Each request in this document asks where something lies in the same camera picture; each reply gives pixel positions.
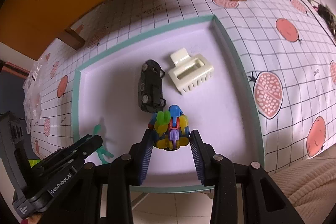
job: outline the orange fruit print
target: orange fruit print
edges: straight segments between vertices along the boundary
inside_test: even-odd
[[[323,147],[326,140],[326,123],[319,116],[311,126],[307,138],[307,152],[309,157],[315,156]]]
[[[48,137],[50,134],[50,118],[44,119],[43,128],[44,128],[44,135]]]
[[[283,88],[279,77],[272,72],[261,72],[255,79],[253,74],[249,77],[255,82],[253,97],[260,114],[267,119],[274,118],[282,105]]]
[[[91,37],[89,41],[88,48],[93,48],[94,46],[98,45],[100,40],[104,38],[108,34],[109,28],[104,26],[100,30],[98,30],[93,37]]]
[[[299,33],[295,26],[287,19],[279,18],[275,23],[280,34],[290,42],[296,42],[299,40]]]
[[[216,5],[223,8],[236,8],[239,4],[239,1],[234,0],[212,0]]]
[[[68,76],[64,76],[58,84],[57,88],[57,97],[61,98],[64,95],[64,92],[68,85]]]
[[[50,78],[54,78],[56,74],[56,70],[58,68],[58,61],[55,62],[55,64],[52,67],[51,73],[50,73]]]
[[[299,2],[298,0],[291,0],[291,3],[293,4],[293,6],[300,12],[302,13],[307,13],[306,8],[302,5],[301,2]]]
[[[336,63],[334,62],[334,60],[331,61],[330,63],[330,75],[331,75],[332,81],[336,85]]]

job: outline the plastic bag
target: plastic bag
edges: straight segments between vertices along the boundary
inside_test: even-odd
[[[43,87],[44,71],[47,60],[42,55],[38,61],[34,62],[33,68],[29,72],[23,84],[25,99],[23,106],[25,109],[25,120],[27,123],[27,133],[30,134],[32,120],[41,117],[41,91]]]

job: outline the white plastic clip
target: white plastic clip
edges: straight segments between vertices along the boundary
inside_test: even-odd
[[[175,64],[168,74],[178,91],[184,93],[208,80],[214,71],[213,66],[201,54],[190,56],[185,48],[170,55]]]

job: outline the colorful toy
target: colorful toy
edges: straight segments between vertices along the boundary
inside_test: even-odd
[[[169,71],[177,90],[184,93],[208,80],[213,75],[213,66],[201,54],[190,56],[185,48],[170,55],[175,68]]]
[[[100,124],[97,124],[97,125],[94,127],[94,129],[93,129],[93,134],[92,134],[92,136],[97,135],[98,132],[100,131],[100,129],[101,129],[101,125],[100,125]],[[101,161],[102,164],[108,164],[108,162],[104,159],[103,155],[105,155],[105,156],[108,157],[108,158],[113,158],[113,157],[114,157],[114,155],[113,155],[112,153],[108,152],[108,151],[104,148],[103,145],[102,145],[100,148],[98,148],[98,149],[96,150],[96,152],[97,152],[98,157],[99,157],[99,159],[100,159],[100,161]]]
[[[170,106],[165,112],[154,113],[148,128],[152,130],[154,146],[159,149],[177,150],[190,142],[188,117],[177,105]]]

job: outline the white tray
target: white tray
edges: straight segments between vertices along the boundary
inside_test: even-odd
[[[198,129],[202,140],[211,144],[216,153],[240,164],[248,165],[252,161],[263,164],[263,143],[252,93],[238,55],[219,20],[206,16],[176,22],[169,28],[141,34],[78,68],[72,106],[75,141],[92,134],[98,123],[103,128],[99,135],[115,158],[141,141],[151,114],[138,106],[138,80],[142,64],[153,59],[166,71],[165,109],[172,104],[179,105],[188,116],[190,131]],[[201,53],[214,66],[211,79],[183,96],[167,73],[174,67],[170,54],[182,47],[191,56]],[[97,153],[87,161],[101,164]],[[190,145],[176,151],[154,147],[142,186],[141,191],[153,192],[203,189]]]

